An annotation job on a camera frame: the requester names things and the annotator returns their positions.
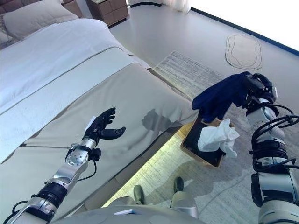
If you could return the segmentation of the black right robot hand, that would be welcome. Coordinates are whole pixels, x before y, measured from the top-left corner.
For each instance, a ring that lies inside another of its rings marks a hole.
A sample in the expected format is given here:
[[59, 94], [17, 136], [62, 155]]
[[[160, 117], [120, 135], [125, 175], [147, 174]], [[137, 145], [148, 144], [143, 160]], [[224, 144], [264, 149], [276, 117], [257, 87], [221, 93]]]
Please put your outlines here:
[[278, 97], [276, 87], [260, 73], [247, 74], [242, 86], [247, 94], [242, 107], [248, 110], [256, 109], [261, 104], [273, 104]]

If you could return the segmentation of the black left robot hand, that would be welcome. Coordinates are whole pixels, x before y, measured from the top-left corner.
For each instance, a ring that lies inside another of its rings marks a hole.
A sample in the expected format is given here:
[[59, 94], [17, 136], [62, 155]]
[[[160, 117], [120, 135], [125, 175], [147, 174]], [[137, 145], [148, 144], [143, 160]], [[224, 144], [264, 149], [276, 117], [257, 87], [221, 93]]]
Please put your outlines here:
[[114, 140], [121, 137], [125, 133], [126, 127], [106, 129], [107, 125], [112, 124], [115, 118], [115, 110], [116, 108], [113, 107], [97, 116], [85, 130], [82, 139], [92, 139], [98, 144], [99, 140]]

